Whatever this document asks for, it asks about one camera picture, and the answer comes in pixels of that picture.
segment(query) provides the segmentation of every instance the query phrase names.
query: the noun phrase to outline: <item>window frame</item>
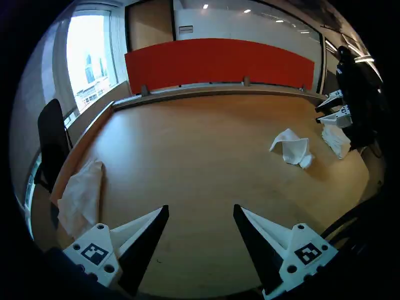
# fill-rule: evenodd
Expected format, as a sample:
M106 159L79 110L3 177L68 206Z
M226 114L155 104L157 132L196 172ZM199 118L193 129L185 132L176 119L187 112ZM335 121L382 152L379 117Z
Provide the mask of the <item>window frame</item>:
M68 72L67 62L67 37L70 27L71 18L77 16L104 15L108 12L108 32L104 37L109 40L110 53L106 57L112 61L112 68L108 70L108 76L112 76L110 82L113 87L128 80L128 73L125 66L125 54L127 53L127 45L125 40L125 7L114 1L107 3L80 3L74 7L73 12L62 19L56 30L53 50L53 78L56 86L56 97L64 101L71 102L73 109L65 113L69 116L71 113L78 111L75 101L75 95L72 90L70 75Z

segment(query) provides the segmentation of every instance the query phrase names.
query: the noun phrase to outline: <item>crumpled towel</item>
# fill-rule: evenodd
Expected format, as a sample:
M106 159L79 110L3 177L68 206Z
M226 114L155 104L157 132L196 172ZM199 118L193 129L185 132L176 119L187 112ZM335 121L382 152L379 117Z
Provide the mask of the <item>crumpled towel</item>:
M340 160L349 153L351 141L339 127L325 124L321 135Z
M303 169L307 169L314 156L310 153L308 138L299 138L290 128L278 134L273 140L271 152L277 143L282 143L283 160L292 165L299 164Z
M99 222L103 163L89 161L71 176L58 200L58 219L69 236L77 239Z

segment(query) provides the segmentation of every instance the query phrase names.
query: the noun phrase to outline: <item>office chair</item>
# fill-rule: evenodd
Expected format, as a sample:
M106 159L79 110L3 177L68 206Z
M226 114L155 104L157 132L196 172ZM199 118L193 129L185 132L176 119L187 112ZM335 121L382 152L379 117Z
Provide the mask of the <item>office chair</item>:
M43 108L37 119L37 129L39 131L41 164L34 177L34 183L40 184L51 193L61 167L73 147L57 99L51 100ZM50 214L51 220L57 228L59 210L53 203L50 204Z

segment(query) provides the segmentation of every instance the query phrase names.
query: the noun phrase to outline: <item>screw hole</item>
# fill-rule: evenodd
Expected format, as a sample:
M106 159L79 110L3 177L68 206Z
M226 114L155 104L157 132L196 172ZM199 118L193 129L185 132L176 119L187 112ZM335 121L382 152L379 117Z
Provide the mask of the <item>screw hole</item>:
M87 276L94 281L97 281L99 279L95 273L89 273L87 274Z
M291 264L290 266L287 267L287 272L288 273L294 273L296 271L297 271L297 267L295 265Z
M104 271L106 271L107 273L112 273L115 271L114 267L111 264L106 264L104 266Z

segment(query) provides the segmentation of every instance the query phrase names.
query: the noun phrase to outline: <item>wooden table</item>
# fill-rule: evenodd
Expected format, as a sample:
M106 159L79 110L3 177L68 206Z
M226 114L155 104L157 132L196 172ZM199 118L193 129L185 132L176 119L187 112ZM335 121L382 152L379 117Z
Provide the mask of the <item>wooden table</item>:
M317 116L307 100L277 95L179 99L112 114L79 163L105 165L101 222L115 228L169 205L139 290L203 298L260 285L233 218L236 203L319 233L354 207L368 170L356 151L335 156ZM309 169L285 163L281 147L269 152L286 128L309 138Z

